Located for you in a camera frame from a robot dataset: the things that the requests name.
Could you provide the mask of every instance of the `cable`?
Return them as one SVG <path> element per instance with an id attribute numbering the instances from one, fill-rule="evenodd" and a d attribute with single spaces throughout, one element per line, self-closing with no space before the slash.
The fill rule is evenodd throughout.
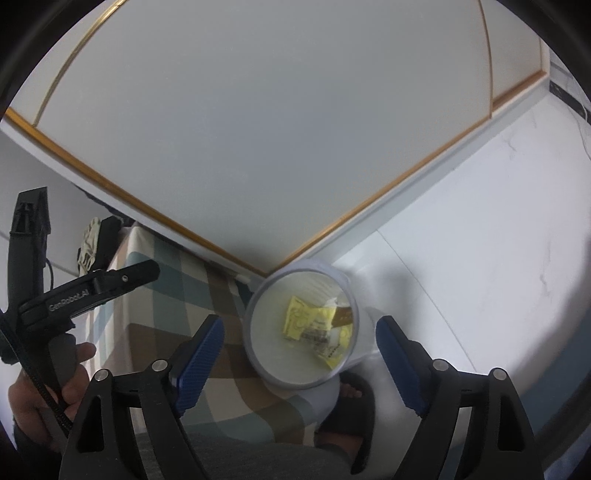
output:
<path id="1" fill-rule="evenodd" d="M 47 266 L 49 267 L 49 275 L 51 277 L 49 289 L 53 290 L 53 267 L 51 266 L 51 262 L 49 261 L 48 258 L 45 259 L 45 262 L 47 263 Z"/>
<path id="2" fill-rule="evenodd" d="M 14 351 L 14 354 L 20 361 L 22 369 L 33 382 L 33 385 L 41 395 L 41 398 L 53 412 L 54 416 L 56 417 L 57 424 L 60 426 L 67 437 L 73 427 L 72 421 L 66 416 L 64 410 L 56 403 L 51 394 L 47 391 L 47 387 L 41 380 L 39 372 L 29 361 L 27 351 L 22 346 L 17 334 L 12 330 L 12 327 L 8 323 L 8 320 L 6 319 L 6 316 L 2 310 L 0 310 L 0 332 L 4 335 L 4 338 L 7 340 L 8 344 Z"/>
<path id="3" fill-rule="evenodd" d="M 571 81 L 571 79 L 574 80 L 573 77 L 569 77 L 566 80 L 566 88 L 568 91 L 569 88 L 569 82 Z M 580 95 L 577 95 L 576 100 L 580 103 L 581 107 L 583 107 L 583 112 L 585 112 L 585 123 L 589 124 L 589 111 L 587 110 L 587 107 L 585 107 L 585 104 L 581 101 L 581 97 Z M 585 149 L 585 153 L 587 154 L 587 158 L 589 159 L 589 161 L 591 161 L 591 155 L 589 154 L 589 149 L 587 148 L 587 141 L 585 140 L 585 135 L 583 134 L 583 129 L 581 127 L 581 122 L 580 122 L 580 115 L 575 115 L 572 112 L 572 109 L 569 108 L 569 112 L 571 114 L 571 116 L 574 118 L 574 120 L 577 122 L 577 127 L 579 127 L 579 135 L 581 136 L 581 142 L 583 143 L 583 148 Z"/>

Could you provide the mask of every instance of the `person's foot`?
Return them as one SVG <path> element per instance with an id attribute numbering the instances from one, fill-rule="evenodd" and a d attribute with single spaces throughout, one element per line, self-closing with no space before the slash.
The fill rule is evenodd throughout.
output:
<path id="1" fill-rule="evenodd" d="M 340 397 L 361 398 L 362 395 L 363 394 L 359 390 L 351 387 L 351 385 L 341 383 L 339 392 Z M 359 448 L 363 443 L 363 437 L 347 435 L 344 433 L 318 432 L 316 434 L 316 443 L 318 445 L 331 443 L 342 448 L 347 455 L 349 455 L 351 463 L 353 463 L 359 453 Z"/>

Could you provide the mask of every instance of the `screw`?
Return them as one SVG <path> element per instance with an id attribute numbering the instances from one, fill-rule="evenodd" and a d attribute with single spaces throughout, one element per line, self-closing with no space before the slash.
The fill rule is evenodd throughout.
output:
<path id="1" fill-rule="evenodd" d="M 497 380 L 504 380 L 507 378 L 507 372 L 505 372 L 502 368 L 495 368 L 492 371 L 492 376 Z"/>
<path id="2" fill-rule="evenodd" d="M 438 358 L 437 360 L 433 361 L 433 368 L 440 372 L 444 372 L 449 368 L 449 364 L 445 360 Z"/>
<path id="3" fill-rule="evenodd" d="M 168 362 L 166 360 L 156 360 L 152 364 L 152 370 L 154 370 L 155 372 L 161 372 L 166 367 L 168 367 Z"/>
<path id="4" fill-rule="evenodd" d="M 97 382 L 102 382 L 108 376 L 109 376 L 109 371 L 106 368 L 102 368 L 97 373 L 95 373 L 95 380 Z"/>

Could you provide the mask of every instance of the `gray pants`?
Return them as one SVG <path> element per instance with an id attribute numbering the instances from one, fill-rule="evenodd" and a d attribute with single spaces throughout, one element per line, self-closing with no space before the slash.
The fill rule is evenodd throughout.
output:
<path id="1" fill-rule="evenodd" d="M 148 435 L 140 434 L 137 440 L 148 478 L 162 480 Z M 352 478 L 350 466 L 342 455 L 318 448 L 285 443 L 253 445 L 240 440 L 198 434 L 189 434 L 189 440 L 212 480 Z"/>

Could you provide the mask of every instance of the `plaid tablecloth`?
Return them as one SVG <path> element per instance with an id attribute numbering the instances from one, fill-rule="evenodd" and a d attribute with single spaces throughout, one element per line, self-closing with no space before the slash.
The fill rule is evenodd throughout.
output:
<path id="1" fill-rule="evenodd" d="M 111 263 L 122 268 L 152 258 L 160 277 L 90 312 L 86 337 L 97 346 L 87 368 L 114 375 L 139 371 L 197 331 L 208 314 L 223 318 L 222 351 L 195 408 L 182 418 L 185 429 L 253 443 L 313 444 L 314 428 L 330 412 L 338 378 L 309 390 L 285 391 L 263 382 L 246 357 L 240 317 L 250 297 L 246 285 L 222 270 L 134 226 Z M 134 425 L 142 428 L 134 414 Z"/>

